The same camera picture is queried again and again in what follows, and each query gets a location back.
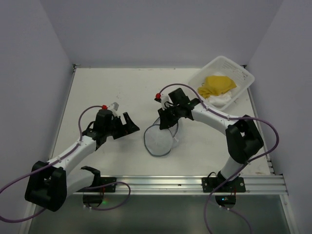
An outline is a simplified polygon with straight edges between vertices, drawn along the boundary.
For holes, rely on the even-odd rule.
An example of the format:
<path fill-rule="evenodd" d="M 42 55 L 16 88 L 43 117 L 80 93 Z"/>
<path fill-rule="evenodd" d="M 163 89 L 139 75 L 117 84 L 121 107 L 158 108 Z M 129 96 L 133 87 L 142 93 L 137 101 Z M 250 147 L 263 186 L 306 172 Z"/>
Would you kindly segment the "white mesh laundry bag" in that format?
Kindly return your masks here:
<path fill-rule="evenodd" d="M 179 122 L 169 129 L 160 129 L 160 117 L 143 134 L 143 143 L 147 152 L 153 157 L 167 156 L 179 143 Z"/>

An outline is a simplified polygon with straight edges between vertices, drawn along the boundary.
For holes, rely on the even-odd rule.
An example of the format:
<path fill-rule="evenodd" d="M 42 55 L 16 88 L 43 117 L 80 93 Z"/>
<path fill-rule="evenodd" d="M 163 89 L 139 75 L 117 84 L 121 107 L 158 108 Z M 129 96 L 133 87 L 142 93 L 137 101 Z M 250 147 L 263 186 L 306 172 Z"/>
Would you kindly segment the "yellow bra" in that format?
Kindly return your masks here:
<path fill-rule="evenodd" d="M 228 76 L 208 76 L 197 91 L 203 98 L 209 98 L 225 94 L 236 87 L 236 83 Z"/>

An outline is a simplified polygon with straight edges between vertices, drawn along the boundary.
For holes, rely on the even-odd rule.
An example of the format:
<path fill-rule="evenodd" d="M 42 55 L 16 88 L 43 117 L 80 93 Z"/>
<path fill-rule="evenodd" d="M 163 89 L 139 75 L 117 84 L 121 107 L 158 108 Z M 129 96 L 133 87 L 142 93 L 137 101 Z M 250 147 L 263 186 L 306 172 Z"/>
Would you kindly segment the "white bra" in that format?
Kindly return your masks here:
<path fill-rule="evenodd" d="M 235 89 L 232 89 L 230 91 L 228 91 L 227 93 L 225 94 L 222 94 L 222 95 L 219 95 L 219 96 L 210 96 L 209 98 L 207 98 L 206 100 L 211 104 L 211 105 L 214 105 L 214 106 L 224 106 L 226 105 L 231 99 L 232 99 L 232 92 L 233 90 Z"/>

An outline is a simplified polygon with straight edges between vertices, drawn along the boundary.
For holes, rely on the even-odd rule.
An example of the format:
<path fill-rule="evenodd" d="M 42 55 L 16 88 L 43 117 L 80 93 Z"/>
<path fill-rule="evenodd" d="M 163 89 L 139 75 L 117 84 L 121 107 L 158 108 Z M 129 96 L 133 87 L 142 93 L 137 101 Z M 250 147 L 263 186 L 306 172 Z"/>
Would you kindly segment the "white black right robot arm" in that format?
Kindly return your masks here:
<path fill-rule="evenodd" d="M 226 117 L 225 114 L 206 107 L 199 98 L 189 99 L 181 88 L 170 92 L 168 96 L 157 93 L 155 101 L 162 105 L 158 109 L 161 130 L 175 126 L 180 118 L 187 118 L 206 124 L 225 135 L 230 156 L 217 174 L 219 182 L 236 179 L 234 173 L 264 146 L 258 128 L 249 116 L 238 120 L 233 116 Z"/>

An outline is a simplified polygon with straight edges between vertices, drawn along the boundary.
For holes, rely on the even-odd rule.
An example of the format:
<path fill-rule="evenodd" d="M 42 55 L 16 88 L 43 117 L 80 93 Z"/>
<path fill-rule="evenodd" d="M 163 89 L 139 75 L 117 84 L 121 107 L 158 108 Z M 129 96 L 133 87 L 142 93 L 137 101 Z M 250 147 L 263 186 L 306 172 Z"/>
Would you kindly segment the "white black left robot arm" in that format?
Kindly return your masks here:
<path fill-rule="evenodd" d="M 125 122 L 112 110 L 100 109 L 71 148 L 47 162 L 36 162 L 29 176 L 25 200 L 55 212 L 67 197 L 79 190 L 100 191 L 103 183 L 99 170 L 83 166 L 77 174 L 71 172 L 97 151 L 108 137 L 118 139 L 140 130 L 127 112 L 123 117 Z"/>

